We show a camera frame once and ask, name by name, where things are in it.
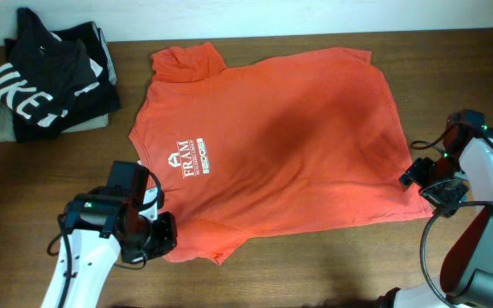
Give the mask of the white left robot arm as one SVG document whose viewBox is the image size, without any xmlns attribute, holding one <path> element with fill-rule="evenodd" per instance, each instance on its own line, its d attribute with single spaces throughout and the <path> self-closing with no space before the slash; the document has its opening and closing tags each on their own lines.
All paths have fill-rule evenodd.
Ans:
<svg viewBox="0 0 493 308">
<path fill-rule="evenodd" d="M 141 270 L 177 246 L 169 212 L 150 220 L 134 198 L 81 193 L 57 218 L 60 251 L 43 307 L 94 307 L 115 267 Z"/>
</svg>

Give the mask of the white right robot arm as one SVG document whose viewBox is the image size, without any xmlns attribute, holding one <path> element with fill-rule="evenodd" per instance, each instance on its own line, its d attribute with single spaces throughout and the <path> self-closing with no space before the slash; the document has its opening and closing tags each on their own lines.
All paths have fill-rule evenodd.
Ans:
<svg viewBox="0 0 493 308">
<path fill-rule="evenodd" d="M 433 205 L 419 244 L 425 284 L 394 288 L 379 297 L 377 307 L 493 307 L 493 128 L 484 114 L 461 110 L 450 115 L 443 134 L 432 142 L 414 140 L 414 150 L 443 144 L 441 158 L 418 158 L 400 178 L 404 188 L 419 186 L 419 195 Z M 478 214 L 431 279 L 425 248 L 433 224 L 457 210 L 474 207 Z"/>
</svg>

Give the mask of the orange t-shirt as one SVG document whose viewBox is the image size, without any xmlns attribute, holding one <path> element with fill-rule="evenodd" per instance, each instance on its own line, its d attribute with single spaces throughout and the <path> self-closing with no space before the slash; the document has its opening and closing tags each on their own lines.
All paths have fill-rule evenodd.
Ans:
<svg viewBox="0 0 493 308">
<path fill-rule="evenodd" d="M 250 239 L 426 218 L 389 85 L 369 50 L 332 47 L 230 67 L 170 47 L 129 138 L 175 217 L 171 263 L 223 263 Z"/>
</svg>

